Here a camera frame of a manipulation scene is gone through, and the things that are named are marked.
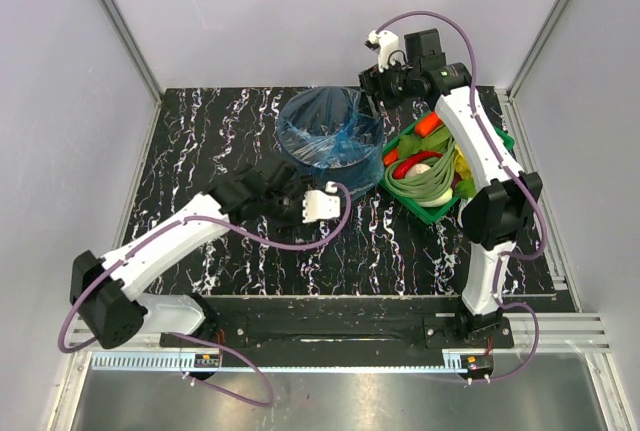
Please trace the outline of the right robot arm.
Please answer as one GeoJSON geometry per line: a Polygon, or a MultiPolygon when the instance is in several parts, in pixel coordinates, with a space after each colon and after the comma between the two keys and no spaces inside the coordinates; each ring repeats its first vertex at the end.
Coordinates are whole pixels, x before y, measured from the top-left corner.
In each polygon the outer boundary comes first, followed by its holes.
{"type": "Polygon", "coordinates": [[[369,33],[366,46],[377,62],[359,75],[374,104],[394,107],[418,98],[443,121],[466,158],[476,194],[461,212],[471,259],[459,309],[451,324],[457,339],[480,345],[501,326],[500,292],[516,241],[533,220],[542,180],[527,173],[505,148],[476,91],[474,70],[450,64],[435,29],[399,38],[388,30],[369,33]]]}

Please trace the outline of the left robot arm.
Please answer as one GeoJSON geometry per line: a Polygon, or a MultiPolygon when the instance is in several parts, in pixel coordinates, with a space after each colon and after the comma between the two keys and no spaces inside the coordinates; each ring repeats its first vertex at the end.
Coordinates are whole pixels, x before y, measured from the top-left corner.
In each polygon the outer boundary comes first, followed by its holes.
{"type": "Polygon", "coordinates": [[[114,349],[139,332],[181,333],[193,345],[213,341],[217,323],[193,295],[156,296],[147,287],[202,245],[260,216],[308,223],[314,180],[282,160],[223,174],[205,192],[143,236],[102,257],[90,251],[72,265],[70,314],[91,331],[91,343],[114,349]]]}

